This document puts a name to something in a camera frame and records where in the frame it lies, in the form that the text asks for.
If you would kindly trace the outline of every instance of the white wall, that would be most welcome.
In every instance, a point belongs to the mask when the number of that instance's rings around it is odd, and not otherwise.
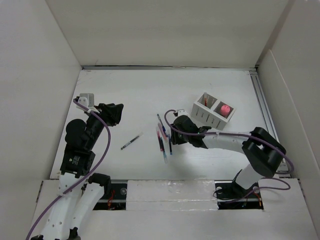
[[[46,0],[81,65],[254,67],[288,0]]]
[[[296,0],[258,69],[278,136],[294,160],[320,236],[320,1]]]
[[[45,0],[0,0],[0,182],[43,179],[80,65]]]

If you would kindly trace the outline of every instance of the pen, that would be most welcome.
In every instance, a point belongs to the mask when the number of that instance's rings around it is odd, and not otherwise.
[[[159,142],[159,146],[160,146],[160,151],[163,152],[163,148],[161,146],[161,138],[160,138],[160,133],[159,131],[157,130],[157,128],[155,128],[156,130],[156,135],[158,136],[158,142]]]
[[[156,116],[158,117],[159,122],[161,123],[161,127],[162,127],[162,130],[163,130],[164,135],[165,135],[166,137],[168,137],[168,134],[167,134],[166,128],[165,128],[164,124],[162,123],[162,120],[161,120],[160,115],[159,115],[159,114],[157,114]]]
[[[168,138],[166,137],[166,135],[164,133],[164,130],[161,128],[161,124],[159,122],[158,122],[158,127],[159,127],[159,130],[160,130],[160,132],[162,134],[162,137],[163,137],[164,141],[167,142]]]
[[[170,155],[172,155],[172,146],[171,146],[171,135],[168,135],[169,138],[169,150],[170,150]]]
[[[162,154],[163,154],[163,160],[164,160],[164,163],[167,164],[168,163],[168,158],[167,158],[167,155],[166,155],[166,151],[165,151],[165,146],[164,146],[164,142],[162,141],[162,138],[160,137],[160,143],[161,143],[161,147],[162,147]]]
[[[139,135],[137,135],[134,139],[132,139],[131,141],[127,142],[123,147],[120,148],[120,150],[125,149],[126,147],[128,147],[130,144],[132,144],[135,140],[137,140],[138,138],[140,138],[143,135],[143,132],[140,132]]]

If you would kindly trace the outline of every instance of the marker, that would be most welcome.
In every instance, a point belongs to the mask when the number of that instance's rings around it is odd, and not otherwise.
[[[158,129],[155,128],[155,130],[156,130],[156,135],[158,136],[160,151],[163,154],[164,163],[167,164],[168,163],[168,158],[167,158],[167,155],[166,155],[166,152],[165,152],[164,142],[162,141],[162,138],[160,137],[160,133],[159,133]]]
[[[162,147],[162,154],[163,154],[163,160],[164,160],[164,163],[167,164],[168,163],[168,158],[167,158],[167,155],[166,155],[166,151],[165,151],[165,146],[164,146],[164,142],[162,141],[162,138],[160,137],[160,143],[161,143],[161,147]]]
[[[126,147],[128,147],[130,144],[132,144],[135,140],[137,140],[138,138],[140,138],[144,133],[140,132],[138,136],[136,136],[134,139],[132,139],[131,141],[129,141],[128,143],[126,143],[123,147],[120,148],[120,150],[125,149]]]
[[[208,94],[205,92],[204,93],[204,106],[207,106],[208,104]]]
[[[159,141],[160,152],[163,152],[164,150],[163,150],[163,148],[162,148],[162,146],[161,146],[161,138],[160,138],[160,133],[159,133],[159,131],[157,130],[157,128],[155,128],[155,130],[156,130],[156,135],[158,136],[158,141]]]
[[[162,137],[164,139],[165,142],[168,142],[168,138],[166,137],[165,133],[164,133],[164,130],[161,128],[161,124],[158,122],[158,127],[160,129],[160,132],[162,134]]]
[[[163,130],[164,135],[165,135],[166,137],[168,137],[168,134],[167,134],[166,128],[165,128],[164,124],[162,123],[162,120],[161,120],[160,115],[159,115],[159,114],[157,114],[157,117],[158,117],[158,119],[159,119],[159,122],[161,123],[162,130]]]
[[[171,147],[171,135],[168,135],[169,137],[169,149],[170,149],[170,155],[172,155],[172,147]]]

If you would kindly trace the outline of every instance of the pink marker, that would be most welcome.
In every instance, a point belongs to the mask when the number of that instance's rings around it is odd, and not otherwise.
[[[223,105],[220,109],[220,114],[224,117],[227,117],[230,113],[230,107],[228,105]]]

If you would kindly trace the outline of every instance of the white box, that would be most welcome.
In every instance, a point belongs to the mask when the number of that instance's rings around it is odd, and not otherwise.
[[[230,112],[226,116],[223,116],[220,113],[223,105],[228,105],[230,107]],[[205,92],[193,103],[191,117],[203,123],[205,126],[223,130],[235,111],[236,109],[226,101]]]

